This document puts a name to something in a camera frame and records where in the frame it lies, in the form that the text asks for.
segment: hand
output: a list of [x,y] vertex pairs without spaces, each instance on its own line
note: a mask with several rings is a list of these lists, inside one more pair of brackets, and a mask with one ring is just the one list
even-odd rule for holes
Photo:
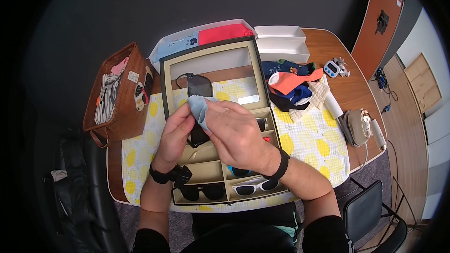
[[281,155],[261,136],[255,117],[243,106],[230,101],[207,101],[206,123],[220,160],[239,169],[272,176]]
[[169,116],[162,131],[158,151],[152,161],[153,170],[168,173],[175,167],[183,155],[186,140],[194,123],[195,120],[187,102]]

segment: white sunglasses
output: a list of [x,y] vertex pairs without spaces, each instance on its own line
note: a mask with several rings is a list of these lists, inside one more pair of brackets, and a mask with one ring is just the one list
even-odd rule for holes
[[242,183],[233,185],[234,191],[241,195],[247,196],[254,194],[256,189],[261,189],[263,191],[273,190],[278,187],[279,182],[274,180],[267,180],[266,178],[254,178]]

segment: white plastic clips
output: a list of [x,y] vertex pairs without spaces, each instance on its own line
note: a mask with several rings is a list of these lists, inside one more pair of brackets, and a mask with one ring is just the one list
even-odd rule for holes
[[342,59],[341,57],[339,58],[333,58],[333,61],[338,65],[339,69],[341,70],[339,72],[340,76],[350,76],[350,71],[347,71],[347,69],[345,68],[346,63],[344,62],[344,59]]

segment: chair backrest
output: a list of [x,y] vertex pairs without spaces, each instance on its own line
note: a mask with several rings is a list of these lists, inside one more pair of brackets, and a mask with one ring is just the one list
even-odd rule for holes
[[372,251],[373,253],[394,253],[396,252],[406,239],[408,233],[408,226],[399,219],[398,225],[395,227],[391,235],[380,245]]
[[382,204],[383,184],[375,181],[344,205],[342,218],[354,243],[376,227],[381,219]]

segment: orange sock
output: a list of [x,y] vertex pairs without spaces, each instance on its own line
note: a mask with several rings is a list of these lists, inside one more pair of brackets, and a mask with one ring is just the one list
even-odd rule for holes
[[314,81],[322,78],[323,69],[319,68],[312,72],[311,75],[296,75],[287,72],[276,72],[269,78],[269,86],[287,95],[295,87],[305,81]]

